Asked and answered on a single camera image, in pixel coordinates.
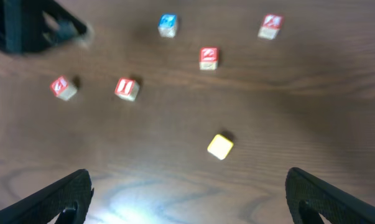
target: cube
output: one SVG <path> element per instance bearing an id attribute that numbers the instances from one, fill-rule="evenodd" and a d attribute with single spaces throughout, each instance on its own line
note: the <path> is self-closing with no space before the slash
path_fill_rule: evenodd
<path id="1" fill-rule="evenodd" d="M 135 80 L 120 78 L 115 88 L 115 95 L 124 100 L 134 101 L 139 92 L 139 84 Z"/>
<path id="2" fill-rule="evenodd" d="M 75 95 L 77 88 L 69 82 L 64 76 L 56 79 L 51 85 L 50 89 L 53 91 L 57 98 L 62 100 L 69 100 L 73 95 Z"/>
<path id="3" fill-rule="evenodd" d="M 226 139 L 221 134 L 217 134 L 208 146 L 208 152 L 218 159 L 223 160 L 229 154 L 233 145 L 234 144 L 229 139 Z"/>
<path id="4" fill-rule="evenodd" d="M 200 70 L 218 68 L 219 50 L 216 47 L 203 47 L 200 52 Z"/>
<path id="5" fill-rule="evenodd" d="M 164 14 L 161 16 L 158 24 L 158 30 L 161 37 L 174 38 L 178 27 L 177 16 L 173 14 Z"/>
<path id="6" fill-rule="evenodd" d="M 281 28 L 283 17 L 273 14 L 268 14 L 264 17 L 261 28 L 259 29 L 258 37 L 268 40 L 274 39 Z"/>

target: red cube face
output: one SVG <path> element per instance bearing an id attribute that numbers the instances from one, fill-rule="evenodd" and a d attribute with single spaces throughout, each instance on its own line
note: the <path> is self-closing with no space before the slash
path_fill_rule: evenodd
<path id="1" fill-rule="evenodd" d="M 200 62 L 218 61 L 218 49 L 216 47 L 203 47 L 200 54 Z"/>
<path id="2" fill-rule="evenodd" d="M 61 76 L 50 85 L 50 89 L 53 91 L 55 96 L 58 96 L 62 93 L 62 91 L 64 91 L 67 88 L 67 86 L 68 82 L 63 76 Z"/>
<path id="3" fill-rule="evenodd" d="M 268 14 L 264 17 L 262 26 L 271 28 L 271 29 L 280 29 L 281 23 L 282 23 L 282 16 Z"/>
<path id="4" fill-rule="evenodd" d="M 129 80 L 127 78 L 120 78 L 115 89 L 115 94 L 129 96 L 132 93 L 133 86 L 135 84 L 134 80 Z"/>

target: wood grain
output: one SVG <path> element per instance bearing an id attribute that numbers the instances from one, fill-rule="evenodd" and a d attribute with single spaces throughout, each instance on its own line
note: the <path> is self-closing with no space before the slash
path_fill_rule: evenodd
<path id="1" fill-rule="evenodd" d="M 74 170 L 92 175 L 86 223 L 292 223 L 291 167 L 375 205 L 375 0 L 60 1 L 95 29 L 25 57 L 0 53 L 0 209 Z M 175 39 L 158 35 L 178 14 Z M 267 13 L 285 16 L 257 39 Z M 198 51 L 219 46 L 216 72 Z M 81 81 L 69 102 L 59 75 Z M 134 103 L 114 94 L 137 77 Z M 235 136 L 230 155 L 206 152 Z"/>

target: blue cube face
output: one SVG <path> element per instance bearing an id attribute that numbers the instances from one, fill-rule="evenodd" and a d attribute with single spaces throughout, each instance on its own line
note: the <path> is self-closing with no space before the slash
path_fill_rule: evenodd
<path id="1" fill-rule="evenodd" d="M 160 23 L 158 24 L 159 28 L 172 28 L 176 23 L 176 15 L 164 14 L 161 16 Z"/>

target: red and white cube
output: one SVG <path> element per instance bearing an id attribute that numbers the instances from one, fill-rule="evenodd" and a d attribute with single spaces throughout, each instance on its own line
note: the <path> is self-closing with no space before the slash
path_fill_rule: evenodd
<path id="1" fill-rule="evenodd" d="M 266 15 L 257 36 L 268 40 L 274 39 L 279 33 L 283 20 L 284 18 L 282 16 L 274 14 Z"/>
<path id="2" fill-rule="evenodd" d="M 77 91 L 77 88 L 63 76 L 56 79 L 50 85 L 50 89 L 57 98 L 65 101 L 69 100 Z"/>
<path id="3" fill-rule="evenodd" d="M 216 47 L 203 47 L 200 51 L 200 70 L 216 70 L 218 68 L 219 50 Z"/>
<path id="4" fill-rule="evenodd" d="M 139 92 L 139 84 L 135 80 L 120 78 L 115 88 L 115 95 L 124 100 L 134 101 Z"/>

